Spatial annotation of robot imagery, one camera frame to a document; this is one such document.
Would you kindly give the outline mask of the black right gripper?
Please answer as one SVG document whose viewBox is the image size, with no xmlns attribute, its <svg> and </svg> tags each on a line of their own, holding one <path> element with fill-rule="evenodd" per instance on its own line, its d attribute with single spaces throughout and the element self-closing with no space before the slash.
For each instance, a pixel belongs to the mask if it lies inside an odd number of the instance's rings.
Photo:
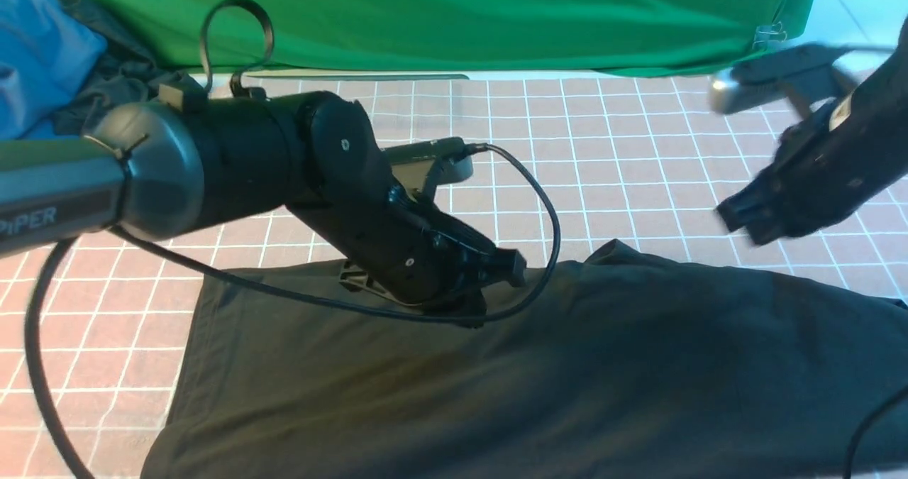
<svg viewBox="0 0 908 479">
<path fill-rule="evenodd" d="M 846 220 L 906 175 L 906 108 L 852 114 L 831 127 L 829 103 L 780 137 L 773 161 L 716 212 L 756 246 Z"/>
</svg>

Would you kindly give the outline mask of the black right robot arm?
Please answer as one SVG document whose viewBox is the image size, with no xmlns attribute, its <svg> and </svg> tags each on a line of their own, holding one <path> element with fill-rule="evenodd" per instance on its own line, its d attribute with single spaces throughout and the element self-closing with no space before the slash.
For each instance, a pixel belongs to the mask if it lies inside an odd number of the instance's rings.
<svg viewBox="0 0 908 479">
<path fill-rule="evenodd" d="M 837 68 L 856 45 L 805 43 L 737 62 L 710 79 L 709 104 L 733 116 L 785 99 L 797 123 L 774 158 L 716 207 L 755 246 L 836 226 L 907 172 L 906 33 L 865 80 Z"/>
</svg>

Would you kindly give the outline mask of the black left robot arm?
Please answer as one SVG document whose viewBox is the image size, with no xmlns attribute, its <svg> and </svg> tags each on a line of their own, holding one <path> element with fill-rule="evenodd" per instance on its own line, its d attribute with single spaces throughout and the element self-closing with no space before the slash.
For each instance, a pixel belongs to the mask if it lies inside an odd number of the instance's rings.
<svg viewBox="0 0 908 479">
<path fill-rule="evenodd" d="M 483 315 L 526 260 L 434 202 L 472 175 L 460 137 L 382 148 L 356 101 L 163 97 L 79 139 L 2 145 L 2 255 L 106 228 L 162 242 L 284 207 L 345 260 L 338 282 L 419 314 Z"/>
</svg>

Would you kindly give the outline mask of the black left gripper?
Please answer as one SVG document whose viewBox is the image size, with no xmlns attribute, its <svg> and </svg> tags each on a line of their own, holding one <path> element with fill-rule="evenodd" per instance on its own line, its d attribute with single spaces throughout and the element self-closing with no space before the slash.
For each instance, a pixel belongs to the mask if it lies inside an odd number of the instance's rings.
<svg viewBox="0 0 908 479">
<path fill-rule="evenodd" d="M 481 291 L 526 284 L 526 259 L 400 184 L 324 189 L 288 210 L 344 256 L 338 282 L 427 315 L 484 315 Z"/>
</svg>

